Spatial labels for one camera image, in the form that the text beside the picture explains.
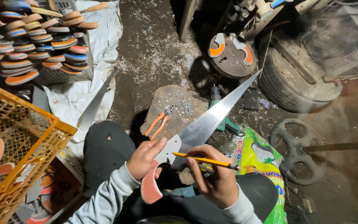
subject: gray sleeve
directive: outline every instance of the gray sleeve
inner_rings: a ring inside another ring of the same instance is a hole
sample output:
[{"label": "gray sleeve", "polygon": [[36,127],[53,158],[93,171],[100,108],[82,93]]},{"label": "gray sleeve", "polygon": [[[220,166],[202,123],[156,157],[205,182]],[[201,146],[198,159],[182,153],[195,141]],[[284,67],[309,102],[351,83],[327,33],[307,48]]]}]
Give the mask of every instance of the gray sleeve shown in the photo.
[{"label": "gray sleeve", "polygon": [[92,196],[66,223],[112,223],[121,212],[122,204],[140,183],[133,179],[127,162],[114,170],[110,178],[102,183]]},{"label": "gray sleeve", "polygon": [[239,190],[237,201],[232,206],[222,209],[226,219],[235,224],[262,224],[254,213],[251,201],[249,201],[238,184],[237,187]]}]

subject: pencil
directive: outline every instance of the pencil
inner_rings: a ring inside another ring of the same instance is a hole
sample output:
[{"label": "pencil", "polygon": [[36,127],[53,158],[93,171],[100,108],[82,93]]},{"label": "pencil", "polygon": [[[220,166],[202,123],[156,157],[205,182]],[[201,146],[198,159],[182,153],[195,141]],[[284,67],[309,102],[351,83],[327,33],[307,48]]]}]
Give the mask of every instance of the pencil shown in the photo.
[{"label": "pencil", "polygon": [[[187,154],[179,153],[179,152],[174,152],[172,154],[175,155],[175,156],[178,156],[178,157],[183,157],[183,158],[189,157]],[[220,166],[220,167],[225,167],[225,168],[240,171],[240,166],[236,166],[234,164],[225,163],[225,162],[216,161],[216,160],[207,159],[207,158],[198,158],[198,157],[192,157],[192,158],[195,159],[198,162],[210,163],[210,164],[213,164],[215,166]]]}]

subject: black pants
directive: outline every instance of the black pants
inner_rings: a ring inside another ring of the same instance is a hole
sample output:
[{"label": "black pants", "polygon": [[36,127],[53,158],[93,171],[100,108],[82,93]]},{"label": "black pants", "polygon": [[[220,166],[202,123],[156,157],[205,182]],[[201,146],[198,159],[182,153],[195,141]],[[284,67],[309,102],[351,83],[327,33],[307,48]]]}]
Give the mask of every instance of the black pants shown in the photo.
[{"label": "black pants", "polygon": [[[117,123],[106,120],[93,124],[83,149],[84,195],[94,195],[112,171],[121,167],[135,150],[135,144]],[[237,183],[253,204],[258,218],[265,221],[278,199],[273,182],[261,174],[248,173],[238,176]],[[227,223],[221,209],[202,195],[179,197],[161,191],[163,197],[147,205],[142,200],[140,189],[135,190],[124,202],[115,223],[135,223],[143,218],[165,215],[179,216],[190,223]]]}]

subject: workshop floor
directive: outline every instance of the workshop floor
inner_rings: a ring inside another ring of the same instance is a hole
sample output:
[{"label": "workshop floor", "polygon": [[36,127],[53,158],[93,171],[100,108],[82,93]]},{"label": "workshop floor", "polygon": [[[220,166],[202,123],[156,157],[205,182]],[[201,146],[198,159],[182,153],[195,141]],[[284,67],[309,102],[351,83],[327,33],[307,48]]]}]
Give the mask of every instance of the workshop floor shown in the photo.
[{"label": "workshop floor", "polygon": [[[117,48],[117,88],[107,119],[118,122],[137,135],[154,92],[162,86],[180,85],[204,102],[208,101],[209,88],[213,84],[218,85],[222,93],[229,93],[236,87],[236,81],[217,74],[204,56],[206,37],[203,32],[192,32],[186,43],[179,43],[175,19],[169,13],[172,10],[169,1],[122,0],[119,7],[123,35]],[[180,6],[174,7],[176,18],[180,17],[182,10]],[[195,14],[194,21],[202,16]],[[212,27],[213,24],[204,24],[197,28],[208,31]],[[189,79],[185,77],[186,72],[190,73]],[[195,86],[194,91],[190,89],[189,80]],[[247,122],[260,134],[261,129],[265,137],[274,124],[265,118],[277,121],[298,118],[315,128],[324,142],[358,141],[358,95],[339,97],[312,114],[265,108],[249,112],[243,110],[241,102],[238,102],[229,117],[238,124]],[[227,137],[225,134],[213,136],[216,140]],[[285,155],[284,144],[277,150]],[[358,223],[358,154],[355,154],[354,151],[327,153],[329,163],[321,181],[311,186],[294,186],[314,201],[316,213],[305,216],[310,223]],[[301,205],[293,193],[290,193],[290,200],[291,206]],[[301,223],[297,219],[302,215],[295,209],[286,206],[286,212],[289,223]]]}]

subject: tire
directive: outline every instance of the tire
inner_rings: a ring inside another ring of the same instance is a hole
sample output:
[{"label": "tire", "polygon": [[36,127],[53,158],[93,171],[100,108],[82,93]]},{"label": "tire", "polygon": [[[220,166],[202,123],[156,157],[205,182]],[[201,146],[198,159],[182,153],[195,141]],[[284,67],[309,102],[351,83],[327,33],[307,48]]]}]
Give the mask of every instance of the tire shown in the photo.
[{"label": "tire", "polygon": [[315,102],[294,92],[278,74],[273,64],[271,47],[267,50],[263,74],[258,83],[267,99],[289,112],[309,113],[311,109],[319,108],[329,103],[329,101]]}]

